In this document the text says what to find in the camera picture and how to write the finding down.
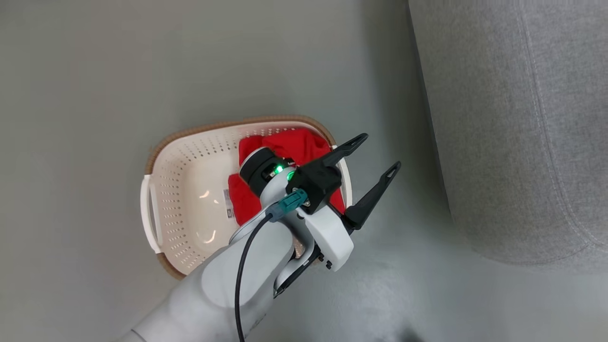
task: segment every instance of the laundry basket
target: laundry basket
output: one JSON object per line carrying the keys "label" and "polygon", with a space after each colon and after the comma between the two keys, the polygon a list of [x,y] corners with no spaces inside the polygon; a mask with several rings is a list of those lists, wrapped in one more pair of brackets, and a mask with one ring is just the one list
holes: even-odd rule
{"label": "laundry basket", "polygon": [[[317,121],[305,116],[273,116],[223,122],[174,133],[152,152],[140,192],[143,228],[165,270],[183,279],[226,246],[239,228],[228,196],[228,176],[238,172],[242,138],[307,128],[336,143]],[[342,198],[352,205],[344,159]]]}

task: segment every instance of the brown wicker rim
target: brown wicker rim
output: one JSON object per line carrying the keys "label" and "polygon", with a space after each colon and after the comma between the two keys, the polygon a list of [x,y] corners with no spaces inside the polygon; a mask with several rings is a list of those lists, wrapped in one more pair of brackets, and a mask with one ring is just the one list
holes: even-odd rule
{"label": "brown wicker rim", "polygon": [[[154,169],[154,163],[156,162],[156,158],[161,153],[162,149],[165,148],[168,144],[170,144],[174,140],[177,140],[179,138],[183,138],[185,136],[189,136],[189,135],[193,135],[193,134],[197,134],[197,133],[216,130],[218,128],[238,126],[238,125],[243,125],[243,124],[256,124],[259,122],[281,122],[281,121],[296,121],[296,122],[303,122],[304,124],[308,124],[308,125],[314,127],[317,131],[321,132],[323,137],[330,143],[330,145],[336,144],[336,141],[331,136],[331,134],[327,130],[327,128],[325,128],[318,121],[316,121],[308,116],[300,116],[300,115],[262,116],[262,117],[253,117],[253,118],[245,119],[242,121],[218,122],[217,124],[189,128],[187,130],[175,132],[175,133],[167,136],[160,143],[158,143],[158,145],[154,148],[154,150],[150,154],[150,157],[148,158],[148,162],[146,163],[145,174],[146,175],[152,174],[152,170]],[[175,268],[171,264],[171,262],[169,262],[165,253],[159,253],[156,256],[158,258],[158,261],[161,263],[162,267],[165,269],[165,271],[167,271],[167,273],[169,273],[175,279],[182,280],[183,278],[186,277],[186,274],[178,271],[178,269]]]}

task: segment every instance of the gray couch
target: gray couch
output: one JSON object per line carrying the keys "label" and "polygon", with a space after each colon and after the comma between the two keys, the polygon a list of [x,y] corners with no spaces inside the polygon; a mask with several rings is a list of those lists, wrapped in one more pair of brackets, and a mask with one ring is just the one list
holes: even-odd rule
{"label": "gray couch", "polygon": [[454,222],[487,258],[608,270],[608,5],[411,1]]}

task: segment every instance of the teal connector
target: teal connector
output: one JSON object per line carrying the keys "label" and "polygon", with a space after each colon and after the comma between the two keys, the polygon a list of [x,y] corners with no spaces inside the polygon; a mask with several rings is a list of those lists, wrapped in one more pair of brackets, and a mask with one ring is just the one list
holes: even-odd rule
{"label": "teal connector", "polygon": [[297,189],[291,194],[283,197],[282,200],[278,202],[278,205],[283,209],[285,213],[295,210],[297,207],[301,206],[308,199],[308,195],[306,191],[302,189]]}
{"label": "teal connector", "polygon": [[279,202],[269,206],[266,210],[267,214],[272,215],[270,222],[276,222],[288,212],[294,211],[297,207],[303,205],[307,200],[308,195],[302,189],[297,189],[283,197]]}

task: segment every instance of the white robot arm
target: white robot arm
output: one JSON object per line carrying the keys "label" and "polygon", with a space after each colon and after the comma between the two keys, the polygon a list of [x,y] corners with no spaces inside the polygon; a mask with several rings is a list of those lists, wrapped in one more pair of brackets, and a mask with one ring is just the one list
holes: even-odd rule
{"label": "white robot arm", "polygon": [[[395,163],[356,205],[344,215],[328,204],[341,184],[334,166],[355,151],[367,134],[341,145],[331,153],[295,168],[276,157],[268,148],[254,151],[240,170],[241,177],[260,197],[262,207],[218,250],[193,270],[168,297],[119,342],[200,342],[239,341],[237,321],[246,336],[265,316],[272,300],[283,293],[312,263],[319,259],[327,269],[337,271],[353,250],[350,234],[360,229],[399,170]],[[292,192],[303,190],[306,201],[277,214],[277,202],[285,203]],[[275,219],[269,221],[268,213]],[[243,254],[256,227],[255,238]],[[303,245],[296,257],[293,238]],[[241,258],[246,257],[237,287]],[[235,301],[240,313],[235,316]]]}

